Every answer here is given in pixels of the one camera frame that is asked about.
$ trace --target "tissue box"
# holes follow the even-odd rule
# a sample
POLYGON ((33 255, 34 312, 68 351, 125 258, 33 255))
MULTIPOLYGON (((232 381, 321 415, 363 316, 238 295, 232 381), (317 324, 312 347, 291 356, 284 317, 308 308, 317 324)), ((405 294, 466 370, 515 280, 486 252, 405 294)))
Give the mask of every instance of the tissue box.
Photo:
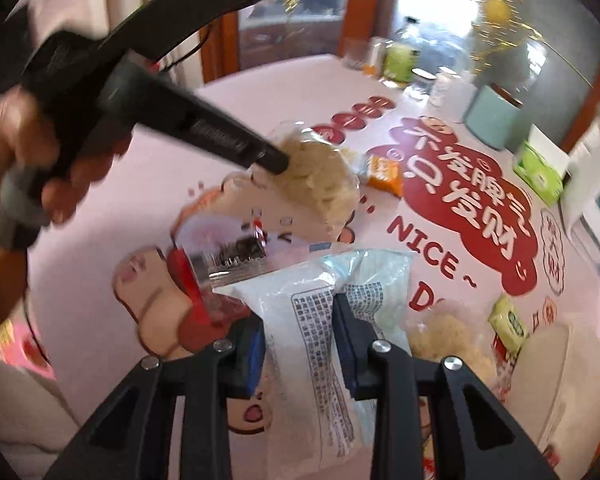
POLYGON ((532 124, 529 138, 516 153, 513 171, 551 206, 562 193, 562 178, 568 163, 569 155, 532 124))

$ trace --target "teal container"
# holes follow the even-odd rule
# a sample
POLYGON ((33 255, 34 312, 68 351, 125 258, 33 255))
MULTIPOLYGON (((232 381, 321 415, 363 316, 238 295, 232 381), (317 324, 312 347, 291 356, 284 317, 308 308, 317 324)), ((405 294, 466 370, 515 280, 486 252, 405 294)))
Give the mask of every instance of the teal container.
POLYGON ((484 85, 464 116, 464 124, 487 146, 503 150, 519 112, 519 106, 484 85))

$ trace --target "yellow ball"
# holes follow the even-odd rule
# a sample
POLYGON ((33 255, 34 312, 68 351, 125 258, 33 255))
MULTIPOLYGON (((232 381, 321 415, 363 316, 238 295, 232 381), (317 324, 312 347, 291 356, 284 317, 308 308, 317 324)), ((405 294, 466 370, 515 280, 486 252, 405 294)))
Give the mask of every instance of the yellow ball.
POLYGON ((488 22, 496 25, 506 25, 511 19, 511 9, 504 0, 487 0, 484 14, 488 22))

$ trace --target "brown wooden door frame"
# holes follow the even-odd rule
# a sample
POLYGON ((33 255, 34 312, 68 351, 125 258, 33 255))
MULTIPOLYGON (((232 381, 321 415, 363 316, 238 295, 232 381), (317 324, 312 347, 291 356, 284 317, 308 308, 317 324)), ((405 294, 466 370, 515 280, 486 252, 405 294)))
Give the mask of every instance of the brown wooden door frame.
MULTIPOLYGON (((342 55, 345 38, 368 40, 374 31, 378 0, 347 0, 338 54, 342 55)), ((205 83, 238 72, 238 13, 231 12, 212 23, 211 35, 200 50, 205 83)))

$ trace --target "red circle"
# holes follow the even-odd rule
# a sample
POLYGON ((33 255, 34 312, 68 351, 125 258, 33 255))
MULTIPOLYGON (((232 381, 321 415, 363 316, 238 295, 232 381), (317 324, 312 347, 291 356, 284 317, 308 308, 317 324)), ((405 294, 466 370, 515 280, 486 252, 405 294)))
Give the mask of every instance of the red circle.
POLYGON ((379 119, 382 117, 382 110, 370 104, 356 103, 351 108, 353 108, 353 111, 370 119, 379 119))
POLYGON ((346 130, 361 130, 366 126, 364 119, 356 114, 335 114, 331 120, 346 130))
POLYGON ((316 124, 311 129, 331 144, 342 144, 344 142, 345 134, 343 131, 330 124, 316 124))
POLYGON ((389 110, 393 110, 395 108, 395 103, 391 101, 391 99, 387 99, 386 97, 382 97, 381 95, 371 96, 369 98, 369 102, 381 108, 388 108, 389 110))

